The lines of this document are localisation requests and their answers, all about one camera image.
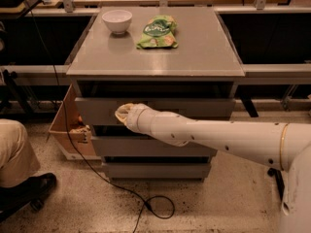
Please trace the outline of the white gripper with wrap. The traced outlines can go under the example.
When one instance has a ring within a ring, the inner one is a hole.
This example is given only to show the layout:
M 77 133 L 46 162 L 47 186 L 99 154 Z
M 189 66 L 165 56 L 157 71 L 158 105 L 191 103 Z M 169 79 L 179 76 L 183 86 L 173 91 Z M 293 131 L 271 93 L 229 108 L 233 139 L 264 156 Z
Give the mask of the white gripper with wrap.
M 115 111 L 115 117 L 135 133 L 149 134 L 153 110 L 144 104 L 127 103 L 119 106 Z

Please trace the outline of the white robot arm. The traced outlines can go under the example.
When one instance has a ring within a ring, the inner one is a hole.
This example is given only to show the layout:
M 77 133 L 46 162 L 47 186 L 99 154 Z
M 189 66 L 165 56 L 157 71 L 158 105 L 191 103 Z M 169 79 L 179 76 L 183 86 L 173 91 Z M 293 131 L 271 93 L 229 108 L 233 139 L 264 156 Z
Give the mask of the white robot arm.
M 124 104 L 116 118 L 166 144 L 196 143 L 288 173 L 279 233 L 311 233 L 311 125 L 187 118 L 144 104 Z

